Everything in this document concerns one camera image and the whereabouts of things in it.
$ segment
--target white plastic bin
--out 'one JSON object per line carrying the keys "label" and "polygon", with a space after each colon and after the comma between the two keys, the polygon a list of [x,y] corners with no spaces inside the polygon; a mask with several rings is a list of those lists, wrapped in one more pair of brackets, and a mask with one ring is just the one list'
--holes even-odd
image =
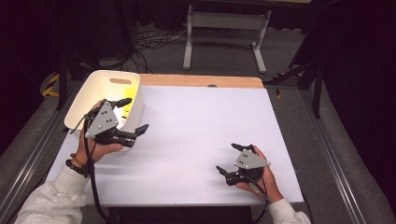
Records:
{"label": "white plastic bin", "polygon": [[[103,99],[118,101],[132,98],[132,102],[121,108],[114,108],[119,121],[117,128],[125,132],[134,132],[139,126],[143,112],[143,95],[140,88],[140,76],[136,73],[99,70],[90,74],[64,119],[69,129],[76,128],[78,122],[92,107]],[[79,136],[82,122],[75,131]]]}

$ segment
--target table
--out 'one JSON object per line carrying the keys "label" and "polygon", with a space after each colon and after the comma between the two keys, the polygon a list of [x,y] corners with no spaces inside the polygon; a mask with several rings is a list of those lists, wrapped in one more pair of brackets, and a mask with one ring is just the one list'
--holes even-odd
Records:
{"label": "table", "polygon": [[[231,143],[259,146],[271,158],[284,196],[292,203],[303,201],[260,79],[141,75],[141,84],[145,99],[141,124],[150,126],[133,148],[106,155],[96,163],[102,205],[260,204],[252,194],[227,186],[216,169],[219,165],[228,172],[237,170],[233,162],[239,151]],[[208,88],[209,84],[219,87]],[[73,134],[66,136],[47,181],[55,178],[77,144]],[[92,203],[90,184],[86,191]]]}

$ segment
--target black bracelet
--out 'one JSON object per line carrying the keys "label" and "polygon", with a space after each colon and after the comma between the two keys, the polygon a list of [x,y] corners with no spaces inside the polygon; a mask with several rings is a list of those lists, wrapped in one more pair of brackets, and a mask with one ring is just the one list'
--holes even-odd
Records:
{"label": "black bracelet", "polygon": [[70,169],[76,171],[77,173],[83,175],[82,169],[81,169],[81,168],[78,168],[77,166],[75,166],[75,165],[72,163],[72,160],[67,160],[67,161],[66,161],[66,166],[69,167]]}

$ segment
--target desk leg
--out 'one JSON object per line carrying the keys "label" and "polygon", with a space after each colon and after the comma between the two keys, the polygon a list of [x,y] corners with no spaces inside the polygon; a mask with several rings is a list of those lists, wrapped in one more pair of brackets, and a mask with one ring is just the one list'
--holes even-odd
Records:
{"label": "desk leg", "polygon": [[271,10],[265,12],[265,17],[262,18],[262,25],[260,26],[259,38],[257,42],[251,43],[253,48],[254,57],[256,58],[256,63],[259,67],[260,73],[265,73],[267,70],[262,59],[262,53],[260,52],[260,47],[262,46],[262,40],[264,39],[265,31],[267,30],[268,22],[270,21]]}
{"label": "desk leg", "polygon": [[187,15],[187,43],[186,51],[184,52],[183,69],[189,70],[191,67],[191,54],[192,54],[192,5],[189,5],[189,14]]}

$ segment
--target hand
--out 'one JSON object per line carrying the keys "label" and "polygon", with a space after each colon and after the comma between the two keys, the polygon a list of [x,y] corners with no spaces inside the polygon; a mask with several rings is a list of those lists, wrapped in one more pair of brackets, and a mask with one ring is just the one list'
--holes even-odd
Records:
{"label": "hand", "polygon": [[[264,154],[255,146],[254,150],[256,151],[257,155],[261,158],[265,159]],[[262,169],[264,169],[264,172],[262,174],[262,180],[260,179],[257,184],[264,190],[267,190],[267,196],[269,198],[270,203],[274,203],[276,201],[279,201],[283,199],[282,194],[280,193],[279,189],[277,188],[276,181],[275,181],[275,176],[272,173],[271,169],[269,166],[264,166]],[[256,195],[260,200],[264,201],[264,198],[260,193],[256,193],[256,191],[248,184],[245,182],[239,182],[236,184],[236,187],[239,189],[243,189],[246,191],[249,191]]]}
{"label": "hand", "polygon": [[[99,107],[101,103],[102,102],[98,102],[91,110]],[[88,161],[87,154],[85,152],[84,138],[85,138],[84,132],[81,130],[81,133],[79,135],[78,150],[76,152],[76,159],[78,161],[80,161],[82,164],[86,164]],[[94,161],[99,161],[106,154],[115,152],[115,151],[119,151],[122,149],[122,145],[118,144],[118,143],[109,144],[109,145],[101,145],[101,144],[95,145],[95,142],[91,138],[88,138],[87,141],[88,141],[88,148],[89,148],[90,153],[92,153],[92,150],[95,147],[95,150],[92,154],[92,159]],[[72,160],[72,163],[75,166],[81,168],[81,165],[78,164],[78,162],[76,162],[75,160]]]}

